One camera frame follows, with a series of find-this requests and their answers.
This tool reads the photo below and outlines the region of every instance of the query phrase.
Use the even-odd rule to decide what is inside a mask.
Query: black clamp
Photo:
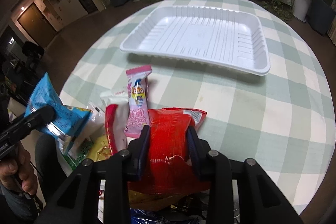
[[[55,117],[55,110],[45,105],[27,117],[17,117],[4,132],[0,134],[0,160],[15,151],[16,144],[30,134],[33,129],[51,122]]]
[[[211,181],[207,224],[232,224],[232,180],[237,180],[241,223],[303,224],[291,204],[254,159],[229,160],[211,150],[193,127],[186,132],[195,175]],[[128,181],[138,181],[147,162],[150,128],[108,160],[85,159],[56,191],[35,224],[99,223],[100,180],[105,179],[104,224],[130,224]]]

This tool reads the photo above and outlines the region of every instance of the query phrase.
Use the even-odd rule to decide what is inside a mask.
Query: blue snack package
[[[56,118],[38,130],[57,139],[62,154],[66,155],[73,145],[73,140],[90,118],[91,111],[64,106],[50,82],[48,73],[45,73],[29,98],[25,117],[47,104],[55,109]]]
[[[139,209],[130,209],[131,212],[131,223],[132,224],[200,224],[200,220],[198,218],[191,218],[188,220],[181,221],[169,221],[163,216],[158,215],[155,212],[144,211]]]

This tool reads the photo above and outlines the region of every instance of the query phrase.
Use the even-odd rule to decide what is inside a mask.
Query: white plastic tray
[[[213,7],[156,8],[125,38],[120,50],[255,75],[266,75],[270,69],[260,20],[249,13]]]

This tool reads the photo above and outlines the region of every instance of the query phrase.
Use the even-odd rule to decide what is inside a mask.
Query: red package
[[[129,189],[146,194],[192,194],[209,189],[210,182],[200,182],[187,164],[185,137],[188,126],[195,126],[196,121],[198,128],[206,112],[181,108],[148,111],[151,136],[146,169],[141,181],[130,182]]]
[[[196,108],[164,107],[162,109],[174,110],[174,113],[190,115],[195,122],[194,127],[196,130],[198,130],[198,128],[201,126],[207,115],[207,112]]]
[[[114,155],[118,152],[113,134],[113,122],[117,107],[118,105],[109,105],[105,110],[105,130],[107,135],[107,141],[109,142],[111,155]]]

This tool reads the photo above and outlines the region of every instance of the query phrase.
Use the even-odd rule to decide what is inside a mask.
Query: person's knee
[[[55,138],[51,135],[43,134],[38,138],[35,146],[35,161],[37,166],[44,165],[50,157],[56,156]]]

